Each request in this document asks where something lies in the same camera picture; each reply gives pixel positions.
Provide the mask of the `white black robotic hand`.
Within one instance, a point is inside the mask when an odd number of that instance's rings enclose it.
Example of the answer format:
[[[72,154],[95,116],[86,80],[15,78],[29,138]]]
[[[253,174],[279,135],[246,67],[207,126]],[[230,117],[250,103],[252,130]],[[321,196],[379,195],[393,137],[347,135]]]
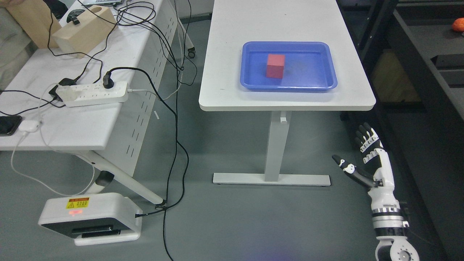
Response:
[[[356,166],[339,155],[332,155],[332,159],[347,177],[367,190],[373,213],[399,212],[400,203],[393,193],[395,181],[391,162],[380,137],[368,123],[359,125],[355,134],[363,166]]]

